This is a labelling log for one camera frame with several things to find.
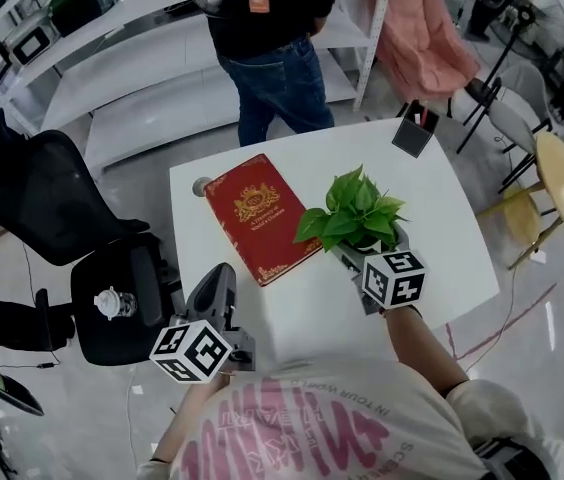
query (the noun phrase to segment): small cup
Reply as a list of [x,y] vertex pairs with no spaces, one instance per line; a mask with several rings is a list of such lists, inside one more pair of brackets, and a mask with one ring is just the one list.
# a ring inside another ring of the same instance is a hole
[[127,292],[116,292],[113,286],[94,297],[93,304],[109,321],[115,317],[133,316],[138,309],[138,301],[135,295]]

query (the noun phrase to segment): person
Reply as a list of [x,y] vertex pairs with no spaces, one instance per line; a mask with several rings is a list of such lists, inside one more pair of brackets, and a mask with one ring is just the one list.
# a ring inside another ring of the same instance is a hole
[[507,389],[469,380],[414,309],[383,313],[398,361],[191,386],[138,479],[563,479],[564,443]]
[[296,133],[334,126],[310,36],[334,0],[196,0],[240,97],[240,146],[266,140],[275,115]]
[[468,38],[477,39],[479,41],[489,41],[486,35],[486,28],[496,19],[506,8],[515,0],[504,0],[501,5],[496,8],[485,5],[480,0],[476,0],[471,11],[471,18],[467,28]]

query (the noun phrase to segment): blue jeans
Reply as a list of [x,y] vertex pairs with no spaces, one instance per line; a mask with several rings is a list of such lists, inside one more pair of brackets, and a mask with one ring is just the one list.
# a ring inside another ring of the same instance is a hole
[[218,59],[240,95],[240,146],[264,142],[275,114],[295,133],[334,126],[320,63],[309,38],[249,59]]

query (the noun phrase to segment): white t-shirt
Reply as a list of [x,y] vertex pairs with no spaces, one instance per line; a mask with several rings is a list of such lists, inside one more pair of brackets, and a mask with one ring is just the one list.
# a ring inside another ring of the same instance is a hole
[[551,478],[564,478],[564,443],[497,384],[469,381],[444,400],[397,362],[304,363],[234,379],[174,464],[144,464],[138,479],[474,480],[488,471],[472,446],[512,436],[532,439]]

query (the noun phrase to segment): gray floor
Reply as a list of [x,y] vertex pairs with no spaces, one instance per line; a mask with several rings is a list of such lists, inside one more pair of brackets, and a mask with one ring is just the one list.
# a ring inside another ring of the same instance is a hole
[[[497,47],[480,48],[484,57],[497,56]],[[393,117],[400,105],[382,75],[375,71],[360,112],[352,113],[349,103],[334,105],[333,112],[336,123],[342,125],[366,118]],[[458,93],[454,99],[456,118],[463,119],[471,108],[468,95]],[[275,122],[271,138],[289,133],[282,123]],[[500,181],[520,155],[514,151],[511,160],[503,155],[503,143],[494,140],[497,133],[485,122],[463,154],[457,156],[454,149],[465,133],[459,122],[443,120],[437,137],[471,205],[478,211],[497,200]],[[235,147],[235,126],[190,137],[108,169],[98,180],[99,188],[119,217],[149,222],[153,233],[162,239],[164,257],[177,265],[168,169]],[[532,183],[533,177],[528,174],[524,183]],[[540,208],[549,208],[546,199],[538,197],[537,202]],[[545,219],[548,225],[550,217]],[[461,357],[488,337],[497,336],[511,307],[509,321],[524,315],[501,334],[497,345],[471,368],[470,375],[500,382],[515,391],[551,433],[564,439],[564,227],[543,248],[546,264],[527,262],[516,271],[511,306],[513,275],[506,267],[517,258],[521,247],[509,236],[501,216],[489,218],[481,226],[501,293],[450,324],[455,351]],[[53,267],[30,250],[29,256],[34,289],[47,288],[52,304],[70,300],[71,266]],[[554,284],[553,290],[525,313]],[[31,303],[22,243],[12,235],[0,239],[0,299]],[[442,327],[435,332],[452,350],[448,329]],[[461,363],[470,366],[495,341],[468,354]],[[48,361],[47,356],[0,349],[0,365],[35,365]],[[37,418],[0,402],[0,429],[21,477],[132,478],[131,447],[137,460],[150,457],[151,444],[157,442],[168,424],[169,407],[177,407],[183,389],[148,362],[115,368],[90,365],[82,357],[77,340],[58,351],[57,356],[62,364],[50,370],[3,369],[25,384],[46,411],[45,417]]]

